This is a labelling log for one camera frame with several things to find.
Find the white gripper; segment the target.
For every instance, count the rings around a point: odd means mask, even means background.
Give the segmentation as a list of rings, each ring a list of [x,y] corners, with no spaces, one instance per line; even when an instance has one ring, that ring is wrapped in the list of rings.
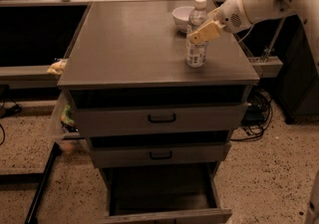
[[[238,33],[251,28],[250,5],[251,0],[226,0],[219,8],[210,11],[207,14],[209,21],[192,31],[187,38],[192,44],[199,44],[218,38],[222,30]]]

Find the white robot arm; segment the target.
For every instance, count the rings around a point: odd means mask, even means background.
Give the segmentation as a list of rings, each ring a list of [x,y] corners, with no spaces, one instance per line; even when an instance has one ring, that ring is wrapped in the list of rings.
[[[319,62],[319,0],[225,0],[187,38],[192,44],[216,39],[221,32],[238,33],[271,19],[296,14],[315,63]]]

